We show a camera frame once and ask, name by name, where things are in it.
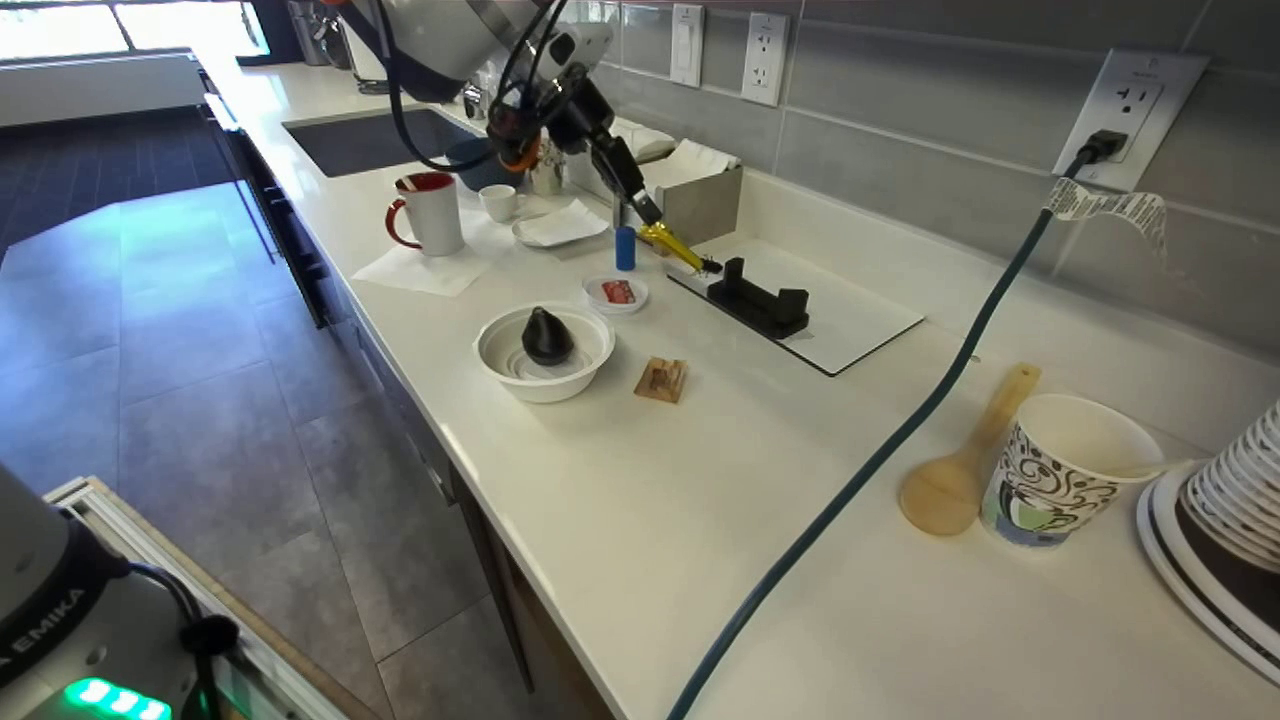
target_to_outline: green light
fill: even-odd
[[[81,676],[75,683],[65,689],[65,700],[100,720],[173,720],[167,702],[138,695],[131,689],[109,683],[100,676]]]

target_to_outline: electrical outlet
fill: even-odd
[[[743,96],[757,103],[777,103],[783,96],[783,64],[786,64],[786,17],[752,12]]]
[[[705,81],[705,3],[671,3],[671,81]]]
[[[1109,128],[1124,133],[1129,144],[1118,148],[1118,155],[1089,164],[1081,179],[1124,191],[1137,189],[1175,110],[1191,96],[1204,64],[1204,57],[1111,49],[1051,169],[1062,173],[1077,159],[1081,144],[1093,133]]]

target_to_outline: backsplash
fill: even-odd
[[[738,98],[749,12],[791,17],[781,103]],[[1280,355],[1277,0],[713,0],[699,88],[667,81],[667,21],[629,3],[600,67],[623,117],[1000,257],[1109,49],[1208,57],[1141,179],[1170,209],[1162,240],[1054,222],[1034,273]]]

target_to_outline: sink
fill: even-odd
[[[483,152],[483,135],[457,128],[433,109],[402,110],[407,135],[428,155],[463,159]],[[322,176],[351,176],[373,173],[388,164],[410,164],[410,152],[402,148],[391,117],[345,117],[345,118],[308,118],[308,124],[283,124],[292,141],[312,155],[312,164]],[[494,159],[483,159],[481,169],[460,173],[466,189],[483,183],[511,183],[511,173],[503,173]]]

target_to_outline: white countertop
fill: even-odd
[[[933,386],[1000,273],[960,243],[749,173],[738,232],[714,240],[714,257],[819,253],[926,322],[828,379],[639,253],[653,301],[607,319],[616,359],[580,399],[537,408],[481,371],[473,338],[503,309],[574,301],[580,278],[612,269],[612,249],[520,249],[463,194],[483,273],[460,296],[351,278],[391,249],[381,215],[407,164],[322,179],[279,118],[385,98],[357,96],[330,67],[210,64],[210,74],[621,715],[671,708],[758,572]],[[684,403],[632,397],[648,355],[692,367]],[[1114,399],[1180,451],[1216,446],[1280,397],[1268,359],[1021,285],[968,379],[757,613],[696,715],[1277,715],[1280,689],[1147,572],[1133,499],[1060,553],[1016,553],[981,529],[926,539],[896,517],[896,475],[968,430],[1009,359]]]

